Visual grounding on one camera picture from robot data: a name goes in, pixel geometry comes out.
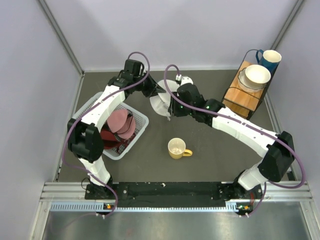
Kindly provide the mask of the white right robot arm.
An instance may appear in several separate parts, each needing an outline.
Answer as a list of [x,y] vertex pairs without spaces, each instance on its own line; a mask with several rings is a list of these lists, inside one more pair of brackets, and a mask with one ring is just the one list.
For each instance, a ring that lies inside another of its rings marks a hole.
[[176,88],[164,81],[170,94],[170,113],[175,117],[191,116],[199,123],[222,131],[254,150],[261,161],[241,172],[234,180],[233,192],[245,198],[252,189],[266,182],[282,180],[295,159],[292,135],[265,130],[243,119],[222,102],[204,99],[189,77],[177,76]]

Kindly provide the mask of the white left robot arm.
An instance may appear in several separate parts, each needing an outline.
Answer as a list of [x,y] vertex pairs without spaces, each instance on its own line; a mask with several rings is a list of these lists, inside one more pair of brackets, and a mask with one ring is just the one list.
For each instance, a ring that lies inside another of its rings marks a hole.
[[71,118],[67,124],[68,150],[84,165],[90,181],[96,185],[97,194],[105,199],[113,194],[114,187],[109,183],[111,175],[102,158],[101,130],[116,107],[135,91],[149,98],[163,93],[164,89],[149,75],[142,62],[128,58],[124,69],[108,81],[92,107],[78,118]]

